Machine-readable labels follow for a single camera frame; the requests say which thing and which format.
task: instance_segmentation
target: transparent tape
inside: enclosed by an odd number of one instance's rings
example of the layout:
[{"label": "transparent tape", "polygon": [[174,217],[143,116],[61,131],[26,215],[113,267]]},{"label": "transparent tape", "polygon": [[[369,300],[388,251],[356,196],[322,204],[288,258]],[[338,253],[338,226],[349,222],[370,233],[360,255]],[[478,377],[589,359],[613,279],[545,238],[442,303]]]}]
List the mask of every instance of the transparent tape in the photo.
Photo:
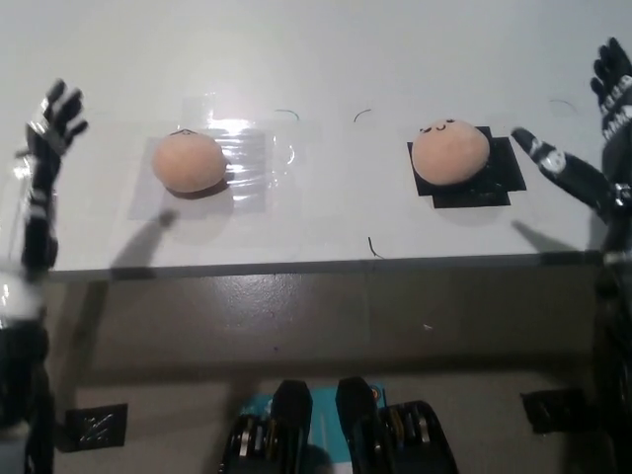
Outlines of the transparent tape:
[{"label": "transparent tape", "polygon": [[225,183],[211,193],[192,198],[175,196],[164,188],[152,169],[156,147],[164,137],[149,137],[144,146],[128,217],[148,220],[163,210],[179,219],[206,219],[212,214],[262,213],[273,205],[273,194],[287,183],[302,149],[296,127],[274,122],[221,119],[209,128],[189,128],[211,136],[227,161]]}]

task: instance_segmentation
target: black marker line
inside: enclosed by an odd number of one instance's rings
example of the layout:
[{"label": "black marker line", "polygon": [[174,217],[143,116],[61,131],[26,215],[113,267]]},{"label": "black marker line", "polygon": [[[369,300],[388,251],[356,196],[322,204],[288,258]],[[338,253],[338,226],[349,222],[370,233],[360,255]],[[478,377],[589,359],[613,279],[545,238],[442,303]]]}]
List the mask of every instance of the black marker line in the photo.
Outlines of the black marker line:
[{"label": "black marker line", "polygon": [[367,237],[367,239],[368,239],[368,248],[371,250],[371,253],[373,254],[373,257],[377,257],[378,259],[386,260],[384,257],[382,257],[377,252],[375,252],[375,250],[373,250],[373,242],[371,242],[371,238]]},{"label": "black marker line", "polygon": [[296,121],[300,121],[300,117],[295,111],[291,111],[290,109],[276,109],[275,112],[286,112],[288,114],[292,114],[296,117]]},{"label": "black marker line", "polygon": [[364,111],[362,111],[362,112],[359,112],[359,113],[355,116],[355,118],[354,118],[354,123],[356,123],[356,122],[357,122],[357,118],[358,118],[359,116],[361,116],[362,114],[366,114],[367,112],[372,112],[372,111],[373,111],[373,109],[366,109],[366,110],[364,110]]}]

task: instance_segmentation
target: clear plastic sheet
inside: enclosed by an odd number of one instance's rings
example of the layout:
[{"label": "clear plastic sheet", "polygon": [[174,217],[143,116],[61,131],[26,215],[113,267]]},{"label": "clear plastic sheet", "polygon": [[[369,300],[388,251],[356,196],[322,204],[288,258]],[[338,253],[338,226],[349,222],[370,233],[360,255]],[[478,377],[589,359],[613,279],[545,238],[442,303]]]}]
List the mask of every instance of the clear plastic sheet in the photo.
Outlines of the clear plastic sheet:
[{"label": "clear plastic sheet", "polygon": [[214,120],[211,128],[193,129],[212,136],[222,147],[228,165],[226,186],[216,193],[196,198],[176,197],[155,177],[151,162],[162,137],[148,138],[141,159],[129,218],[146,220],[170,209],[180,219],[204,219],[211,214],[261,212],[266,208],[266,190],[273,174],[274,136],[254,122]]}]

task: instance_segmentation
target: robotic arm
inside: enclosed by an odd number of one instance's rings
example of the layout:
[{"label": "robotic arm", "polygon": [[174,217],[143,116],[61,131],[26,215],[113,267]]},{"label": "robotic arm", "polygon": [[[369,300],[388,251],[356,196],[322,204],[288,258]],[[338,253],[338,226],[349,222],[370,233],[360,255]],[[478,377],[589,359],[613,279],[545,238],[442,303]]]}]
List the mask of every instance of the robotic arm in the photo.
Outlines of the robotic arm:
[{"label": "robotic arm", "polygon": [[27,123],[0,201],[0,472],[52,472],[54,409],[43,362],[43,280],[55,262],[54,183],[88,124],[82,95],[58,81]]},{"label": "robotic arm", "polygon": [[632,65],[616,39],[599,50],[592,90],[605,138],[602,172],[524,128],[512,136],[541,173],[607,224],[595,286],[594,381],[618,472],[632,472]]}]

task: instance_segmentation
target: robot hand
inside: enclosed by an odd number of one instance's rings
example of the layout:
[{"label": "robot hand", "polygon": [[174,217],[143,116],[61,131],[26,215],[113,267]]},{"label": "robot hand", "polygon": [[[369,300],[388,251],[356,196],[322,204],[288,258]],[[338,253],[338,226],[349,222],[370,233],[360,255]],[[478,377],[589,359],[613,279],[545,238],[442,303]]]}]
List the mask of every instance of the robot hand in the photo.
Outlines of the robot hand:
[{"label": "robot hand", "polygon": [[59,173],[61,157],[74,138],[86,131],[88,123],[79,118],[82,94],[74,90],[65,100],[66,84],[58,80],[48,91],[34,118],[27,123],[28,151],[38,161],[34,187],[50,188]]},{"label": "robot hand", "polygon": [[88,123],[79,118],[83,109],[81,91],[74,90],[62,100],[65,90],[66,84],[59,80],[48,91],[36,115],[27,123],[28,151],[18,153],[32,156],[34,162],[22,252],[22,264],[30,272],[54,265],[57,240],[53,233],[53,186],[61,158],[74,138],[88,128]]},{"label": "robot hand", "polygon": [[591,81],[603,119],[603,173],[574,155],[540,141],[524,128],[512,136],[542,174],[608,221],[632,205],[632,65],[621,45],[611,39],[599,50]]}]

